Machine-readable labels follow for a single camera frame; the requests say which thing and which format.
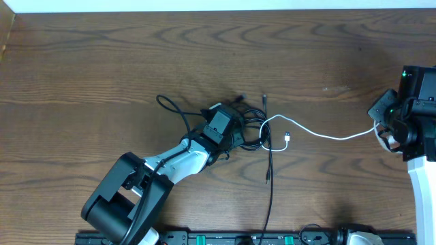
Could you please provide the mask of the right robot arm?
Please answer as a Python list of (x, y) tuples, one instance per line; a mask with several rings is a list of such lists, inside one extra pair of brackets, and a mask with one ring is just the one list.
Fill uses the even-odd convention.
[(399, 89), (388, 89), (367, 114), (390, 152), (407, 164), (416, 207), (418, 244), (435, 243), (435, 67), (403, 67)]

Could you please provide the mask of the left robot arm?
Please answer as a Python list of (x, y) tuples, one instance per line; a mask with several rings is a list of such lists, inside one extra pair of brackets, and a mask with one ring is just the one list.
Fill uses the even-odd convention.
[(153, 225), (174, 185), (242, 144), (244, 126), (241, 119), (213, 119), (154, 157), (123, 154), (84, 204), (81, 217), (113, 244), (156, 244)]

